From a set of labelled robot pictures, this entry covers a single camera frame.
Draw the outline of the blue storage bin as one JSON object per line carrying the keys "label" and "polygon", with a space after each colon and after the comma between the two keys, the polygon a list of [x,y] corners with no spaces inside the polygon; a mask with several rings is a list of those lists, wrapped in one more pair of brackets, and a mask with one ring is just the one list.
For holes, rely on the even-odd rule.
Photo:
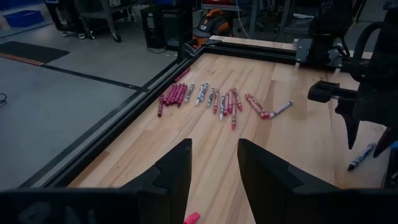
{"label": "blue storage bin", "polygon": [[7,23],[11,27],[29,27],[44,21],[44,18],[38,10],[23,10],[4,15]]}

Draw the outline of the red toolbox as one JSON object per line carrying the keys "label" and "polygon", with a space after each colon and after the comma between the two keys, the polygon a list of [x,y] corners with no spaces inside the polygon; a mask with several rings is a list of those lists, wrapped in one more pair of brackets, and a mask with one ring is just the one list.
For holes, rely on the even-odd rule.
{"label": "red toolbox", "polygon": [[235,2],[235,0],[201,0],[200,6],[202,9],[230,10],[236,6]]}

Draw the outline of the grey wheeled cart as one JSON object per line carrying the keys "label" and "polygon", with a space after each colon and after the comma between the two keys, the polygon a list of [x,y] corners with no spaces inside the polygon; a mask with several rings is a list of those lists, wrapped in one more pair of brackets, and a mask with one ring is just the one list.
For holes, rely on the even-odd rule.
{"label": "grey wheeled cart", "polygon": [[131,11],[142,0],[73,0],[83,23],[86,34],[94,39],[93,32],[108,28],[116,42],[121,42],[121,36],[116,30],[115,22],[120,19],[134,20]]}

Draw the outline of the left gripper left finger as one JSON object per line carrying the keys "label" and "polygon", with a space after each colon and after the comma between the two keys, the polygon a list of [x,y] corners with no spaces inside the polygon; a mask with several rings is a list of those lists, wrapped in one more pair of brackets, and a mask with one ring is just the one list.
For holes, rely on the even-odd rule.
{"label": "left gripper left finger", "polygon": [[120,189],[132,194],[121,224],[183,224],[192,179],[192,140],[184,139]]}

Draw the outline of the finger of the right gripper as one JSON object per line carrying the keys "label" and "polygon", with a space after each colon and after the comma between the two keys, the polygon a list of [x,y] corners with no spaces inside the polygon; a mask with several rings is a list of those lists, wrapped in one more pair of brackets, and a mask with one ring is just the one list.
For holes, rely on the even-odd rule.
{"label": "finger of the right gripper", "polygon": [[396,141],[398,141],[398,127],[387,128],[374,148],[373,157],[378,157]]}
{"label": "finger of the right gripper", "polygon": [[353,102],[338,102],[335,113],[343,117],[347,130],[348,148],[352,149],[358,134],[359,120],[353,116]]}

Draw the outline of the short pink crayon piece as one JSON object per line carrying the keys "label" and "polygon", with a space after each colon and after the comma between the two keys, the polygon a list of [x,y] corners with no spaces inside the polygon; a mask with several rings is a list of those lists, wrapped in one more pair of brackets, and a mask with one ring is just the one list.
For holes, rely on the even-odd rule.
{"label": "short pink crayon piece", "polygon": [[198,212],[194,212],[184,219],[183,224],[196,224],[200,217],[201,215]]}

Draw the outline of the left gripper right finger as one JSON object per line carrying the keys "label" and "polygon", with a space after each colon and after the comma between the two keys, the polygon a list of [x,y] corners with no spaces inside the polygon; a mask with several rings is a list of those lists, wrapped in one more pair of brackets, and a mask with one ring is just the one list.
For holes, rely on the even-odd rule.
{"label": "left gripper right finger", "polygon": [[337,224],[339,191],[247,139],[238,141],[241,180],[256,224]]}

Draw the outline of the orange shop vacuum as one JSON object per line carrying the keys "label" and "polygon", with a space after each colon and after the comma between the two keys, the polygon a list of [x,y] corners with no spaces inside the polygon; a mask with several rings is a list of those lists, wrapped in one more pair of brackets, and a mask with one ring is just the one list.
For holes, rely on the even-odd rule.
{"label": "orange shop vacuum", "polygon": [[192,44],[194,48],[201,47],[210,37],[233,36],[231,23],[220,9],[212,9],[200,20],[192,32]]}

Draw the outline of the black floor mat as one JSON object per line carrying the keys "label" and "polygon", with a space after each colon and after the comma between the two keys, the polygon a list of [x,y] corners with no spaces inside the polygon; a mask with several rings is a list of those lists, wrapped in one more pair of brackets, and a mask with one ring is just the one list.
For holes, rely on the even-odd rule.
{"label": "black floor mat", "polygon": [[10,41],[0,44],[0,57],[17,62],[42,66],[68,55],[65,50]]}

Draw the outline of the black computer tower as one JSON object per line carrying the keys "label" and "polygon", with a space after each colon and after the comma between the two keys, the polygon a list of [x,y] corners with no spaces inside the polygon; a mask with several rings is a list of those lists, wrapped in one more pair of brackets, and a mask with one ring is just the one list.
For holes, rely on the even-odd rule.
{"label": "black computer tower", "polygon": [[191,39],[193,16],[189,8],[151,5],[141,9],[141,19],[148,48],[178,51]]}

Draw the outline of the black frame bracket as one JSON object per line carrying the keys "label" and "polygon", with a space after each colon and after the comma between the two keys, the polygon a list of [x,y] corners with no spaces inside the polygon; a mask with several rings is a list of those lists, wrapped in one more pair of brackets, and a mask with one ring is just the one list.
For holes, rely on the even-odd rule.
{"label": "black frame bracket", "polygon": [[184,43],[182,45],[180,53],[183,60],[186,58],[193,58],[197,56],[196,49],[188,43]]}

